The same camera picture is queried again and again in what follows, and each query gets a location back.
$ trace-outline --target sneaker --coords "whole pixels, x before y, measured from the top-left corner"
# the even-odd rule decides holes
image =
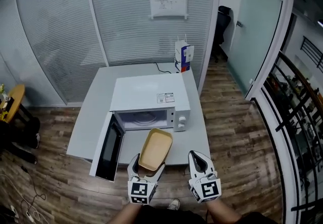
[[[39,147],[39,142],[40,142],[40,135],[39,133],[36,133],[36,139],[37,139],[37,147],[36,149]]]
[[[180,208],[181,202],[179,199],[173,199],[172,202],[168,205],[168,210],[178,210]]]

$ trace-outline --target ceiling light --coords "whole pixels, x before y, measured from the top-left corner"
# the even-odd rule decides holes
[[[317,23],[318,23],[321,27],[323,27],[323,20],[318,20],[318,21],[317,21]]]

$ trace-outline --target wooden tray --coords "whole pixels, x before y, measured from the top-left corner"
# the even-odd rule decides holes
[[[142,147],[139,165],[156,171],[165,161],[173,143],[173,136],[161,129],[151,129]]]

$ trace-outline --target yellow table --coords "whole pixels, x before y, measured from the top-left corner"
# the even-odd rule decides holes
[[[22,99],[24,98],[25,95],[25,85],[24,84],[19,84],[16,87],[14,87],[12,90],[9,91],[8,93],[8,97],[12,97],[14,99],[14,102],[7,114],[7,117],[4,119],[5,122],[9,123],[13,117],[15,116],[15,114],[17,113],[17,111],[19,110],[19,108],[25,113],[25,108],[22,106],[21,102]],[[4,101],[0,104],[0,108],[3,107],[4,105]]]

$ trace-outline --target open microwave door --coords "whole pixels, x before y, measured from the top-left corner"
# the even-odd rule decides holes
[[[125,131],[109,112],[94,153],[90,175],[114,182]]]

